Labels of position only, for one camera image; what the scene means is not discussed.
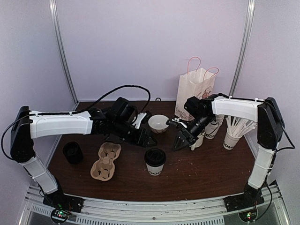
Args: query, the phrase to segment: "bowl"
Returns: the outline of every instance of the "bowl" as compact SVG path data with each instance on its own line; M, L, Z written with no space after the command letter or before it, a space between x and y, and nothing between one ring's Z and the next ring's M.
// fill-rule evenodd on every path
M162 134L167 131L169 125L166 125L168 117L164 115L154 115L148 120L150 129L155 134Z

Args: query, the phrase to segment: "paper bag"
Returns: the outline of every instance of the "paper bag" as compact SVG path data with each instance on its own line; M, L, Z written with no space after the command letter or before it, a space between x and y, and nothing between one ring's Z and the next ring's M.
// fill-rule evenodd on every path
M189 71L189 63L191 59L197 58L200 63L196 70ZM213 92L215 83L215 75L219 72L216 67L205 70L200 68L201 59L198 57L192 57L187 64L187 73L181 75L179 78L175 115L183 120L193 120L193 116L190 115L185 109L184 104L188 98L196 96L198 99L206 98ZM209 72L211 69L217 69L216 73Z

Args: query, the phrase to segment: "red bag handle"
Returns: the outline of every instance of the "red bag handle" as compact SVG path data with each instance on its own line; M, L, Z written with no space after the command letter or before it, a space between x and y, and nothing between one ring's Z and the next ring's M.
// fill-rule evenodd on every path
M203 80L205 79L206 72L209 71L210 69L217 69L217 72L215 74L213 74L213 76L216 75L220 71L218 67L209 68L208 70L205 71L204 76L203 76Z
M199 57L197 57L197 56L194 56L194 57L192 57L192 58L190 58L189 59L189 61L188 61L188 63L187 63L187 75L188 75L188 70L189 70L189 62L192 60L192 59L198 59L200 62L199 62L199 65L198 65L198 67L197 67L197 70L199 69L199 66L200 66L200 64L201 64L201 59L199 58Z

